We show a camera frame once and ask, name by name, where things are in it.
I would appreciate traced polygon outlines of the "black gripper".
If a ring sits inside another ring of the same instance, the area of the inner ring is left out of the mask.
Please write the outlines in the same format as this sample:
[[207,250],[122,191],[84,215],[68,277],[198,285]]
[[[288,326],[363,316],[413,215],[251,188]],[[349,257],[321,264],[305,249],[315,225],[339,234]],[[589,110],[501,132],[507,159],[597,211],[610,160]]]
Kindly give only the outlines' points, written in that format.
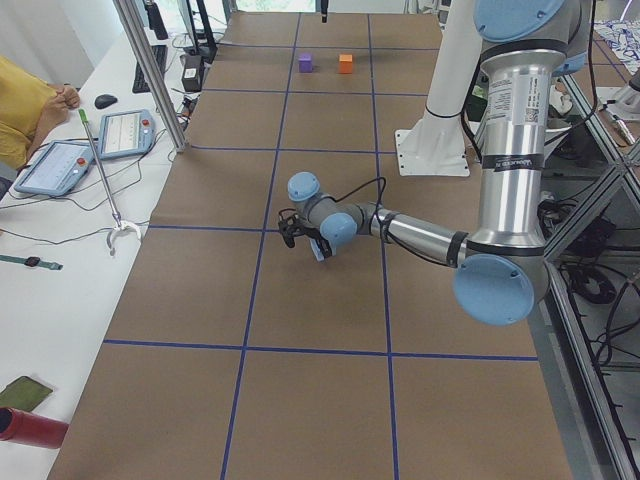
[[313,225],[307,225],[306,223],[300,223],[298,229],[301,235],[306,236],[307,238],[315,242],[317,245],[321,246],[325,259],[328,259],[333,256],[330,243],[322,237],[318,228],[314,227]]

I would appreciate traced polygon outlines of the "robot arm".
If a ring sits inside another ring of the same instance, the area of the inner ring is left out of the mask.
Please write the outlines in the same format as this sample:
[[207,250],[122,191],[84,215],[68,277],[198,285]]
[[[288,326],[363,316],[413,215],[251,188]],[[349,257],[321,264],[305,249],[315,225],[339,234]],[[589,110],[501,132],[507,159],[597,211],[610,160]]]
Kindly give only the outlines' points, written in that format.
[[423,117],[396,132],[404,175],[466,174],[464,104],[475,78],[488,79],[481,122],[481,192],[473,233],[385,209],[348,204],[322,192],[309,172],[294,175],[294,211],[278,227],[288,246],[305,236],[325,260],[359,234],[398,245],[455,271],[455,297],[490,325],[526,318],[545,295],[548,272],[537,230],[541,174],[554,77],[587,58],[595,6],[589,1],[455,1],[445,23]]

